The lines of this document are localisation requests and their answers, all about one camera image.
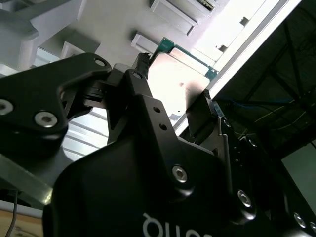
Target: screw hole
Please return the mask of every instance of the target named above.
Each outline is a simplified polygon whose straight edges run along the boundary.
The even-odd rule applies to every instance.
[[[100,65],[100,66],[102,66],[102,67],[104,67],[104,66],[106,65],[105,62],[103,62],[102,60],[100,60],[100,59],[98,59],[98,58],[96,58],[94,61],[95,61],[96,64],[98,64],[98,65]]]
[[[141,79],[141,78],[142,78],[142,75],[140,75],[140,74],[137,73],[137,72],[133,72],[133,75],[134,75],[135,77],[137,77],[138,79]]]
[[[163,130],[163,131],[167,131],[167,126],[164,124],[159,124],[159,127]]]
[[[47,117],[47,116],[42,117],[41,120],[44,122],[52,122],[52,119],[50,117]]]
[[[154,110],[155,110],[157,113],[160,113],[160,109],[159,109],[159,108],[154,107]]]
[[[214,153],[214,156],[215,156],[215,157],[218,157],[218,149],[217,149],[217,148],[215,148],[214,150],[212,150],[212,152]]]

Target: green circuit board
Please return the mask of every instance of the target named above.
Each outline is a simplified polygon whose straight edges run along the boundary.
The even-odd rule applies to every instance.
[[[167,38],[163,38],[162,41],[160,42],[160,44],[158,45],[155,53],[153,54],[153,56],[151,57],[151,62],[150,64],[154,61],[154,59],[156,58],[156,56],[160,53],[170,53],[172,51],[173,48],[177,48],[178,50],[182,51],[183,53],[187,54],[188,56],[192,57],[193,59],[195,59],[196,61],[198,61],[199,63],[203,64],[204,66],[208,67],[208,72],[205,74],[205,76],[207,78],[211,80],[213,80],[217,74],[218,71],[216,71],[215,69],[213,69],[211,66],[205,64],[204,62],[202,62],[201,60],[199,60],[198,58],[194,57],[191,53],[189,53],[188,51],[186,51],[184,48],[174,44],[174,42],[170,41]]]

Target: dark ceiling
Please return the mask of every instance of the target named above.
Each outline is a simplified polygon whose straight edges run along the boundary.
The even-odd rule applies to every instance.
[[[238,137],[283,158],[316,139],[315,77],[316,1],[303,0],[215,100]]]

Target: bolt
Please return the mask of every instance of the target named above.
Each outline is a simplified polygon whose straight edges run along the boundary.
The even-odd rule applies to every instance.
[[[174,166],[172,168],[172,174],[180,183],[185,183],[188,180],[186,171],[180,166]]]
[[[58,119],[55,115],[50,112],[39,112],[34,118],[37,125],[50,128],[56,125]]]
[[[137,72],[133,72],[133,75],[134,75],[135,77],[139,78],[139,79],[141,79],[141,78],[142,78],[142,75],[140,75],[140,74],[139,74],[139,73],[137,73]]]
[[[251,207],[251,200],[243,190],[238,190],[237,195],[239,200],[245,207]]]
[[[311,222],[311,228],[316,233],[316,225],[315,225],[315,223]]]
[[[299,224],[300,227],[305,228],[306,224],[305,224],[304,220],[302,219],[302,217],[300,217],[300,215],[297,213],[294,213],[293,215],[294,215],[294,219],[296,220],[297,224]]]
[[[249,143],[253,146],[253,147],[257,147],[257,144],[254,142],[254,141],[252,141],[251,139],[248,139],[249,140]]]
[[[227,127],[232,127],[232,126],[230,125],[230,123],[229,123],[227,120],[224,120],[224,124],[225,124]]]
[[[0,115],[6,115],[13,111],[14,107],[11,102],[0,99]]]

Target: robotic arm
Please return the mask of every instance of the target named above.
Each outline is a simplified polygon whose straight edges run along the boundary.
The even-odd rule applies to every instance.
[[[86,53],[1,79],[0,177],[45,204],[45,237],[316,236],[316,217],[207,93],[177,137],[147,84],[149,58],[122,72]],[[107,109],[109,144],[71,162],[68,121]]]

